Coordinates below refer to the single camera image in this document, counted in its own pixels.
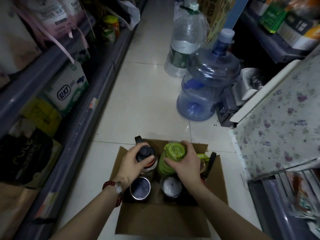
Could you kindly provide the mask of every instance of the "person's left hand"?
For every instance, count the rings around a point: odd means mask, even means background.
[[[134,147],[130,148],[127,154],[123,157],[120,169],[117,176],[114,178],[114,182],[121,181],[121,187],[124,191],[128,188],[132,182],[139,176],[141,170],[150,164],[155,158],[153,155],[147,157],[141,162],[136,160],[136,155],[142,146],[150,146],[146,142],[138,143]]]

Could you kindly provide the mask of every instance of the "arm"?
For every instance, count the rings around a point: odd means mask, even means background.
[[[146,142],[138,143],[129,149],[122,159],[120,169],[114,182],[121,182],[122,192],[128,188],[139,176],[141,170],[148,165],[154,156],[150,156],[141,162],[135,159],[140,148],[148,145]],[[114,186],[108,185],[89,204],[87,204],[78,214],[76,214],[65,226],[58,230],[51,240],[77,239],[92,240],[97,239],[113,211],[118,199],[118,194]]]
[[[177,172],[181,182],[202,208],[219,237],[222,240],[271,240],[206,188],[200,178],[200,159],[190,142],[183,143],[187,146],[187,155],[182,161],[176,162],[168,158],[164,160]]]

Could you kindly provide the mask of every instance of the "forearm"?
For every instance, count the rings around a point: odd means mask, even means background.
[[[222,240],[271,240],[266,234],[227,206],[226,203],[215,196],[203,184],[190,187],[189,192],[202,208]]]
[[[65,226],[63,226],[51,240],[91,240],[97,239],[114,209],[118,199],[113,186],[107,186]]]

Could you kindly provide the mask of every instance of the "hand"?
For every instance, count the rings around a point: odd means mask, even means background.
[[[130,148],[127,154],[123,157],[120,169],[114,178],[114,182],[121,181],[122,190],[128,188],[132,182],[139,176],[141,170],[150,164],[155,158],[153,155],[138,162],[136,155],[142,146],[150,146],[148,143],[138,143],[134,147]]]
[[[190,142],[181,142],[186,145],[186,156],[181,161],[172,161],[169,158],[164,158],[163,160],[177,172],[183,185],[190,191],[198,183],[202,184],[200,178],[200,159]]]

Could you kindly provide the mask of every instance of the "tile floor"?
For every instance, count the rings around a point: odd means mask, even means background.
[[[168,76],[163,67],[173,28],[173,4],[174,0],[147,1],[61,213],[58,228],[100,193],[101,185],[97,182],[109,179],[119,147],[129,149],[134,145],[137,135],[209,144],[209,150],[220,154],[222,159],[229,206],[261,228],[250,193],[242,180],[242,166],[231,143],[228,128],[220,126],[216,115],[205,122],[193,122],[180,116],[176,110],[181,79]],[[99,239],[145,239],[115,235],[118,214],[119,208],[116,208]],[[211,230],[211,238],[219,239],[212,227]]]

